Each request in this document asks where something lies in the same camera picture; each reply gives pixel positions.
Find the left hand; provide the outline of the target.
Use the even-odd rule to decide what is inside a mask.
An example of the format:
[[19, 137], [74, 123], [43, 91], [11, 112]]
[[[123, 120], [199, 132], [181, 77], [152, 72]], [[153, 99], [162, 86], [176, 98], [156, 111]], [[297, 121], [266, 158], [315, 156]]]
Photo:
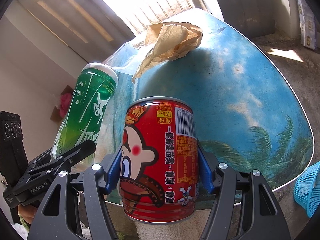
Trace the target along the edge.
[[32, 205], [19, 205], [18, 207], [18, 214], [24, 219], [24, 221], [28, 224], [33, 222], [33, 219], [36, 215], [37, 208]]

